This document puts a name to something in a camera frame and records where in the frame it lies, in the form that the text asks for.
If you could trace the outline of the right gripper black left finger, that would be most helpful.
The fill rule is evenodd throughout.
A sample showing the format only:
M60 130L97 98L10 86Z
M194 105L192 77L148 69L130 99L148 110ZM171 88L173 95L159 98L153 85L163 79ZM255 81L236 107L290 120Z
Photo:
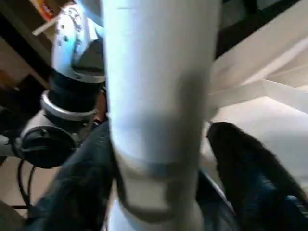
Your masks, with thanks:
M31 208L25 231L99 231L118 173L109 123L100 124L61 166Z

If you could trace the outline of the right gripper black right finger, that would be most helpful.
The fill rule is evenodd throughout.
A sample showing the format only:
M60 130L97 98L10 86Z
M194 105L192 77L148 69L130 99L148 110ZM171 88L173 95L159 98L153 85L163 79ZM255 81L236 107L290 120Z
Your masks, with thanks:
M241 230L308 229L308 198L274 153L233 123L212 123L207 139Z

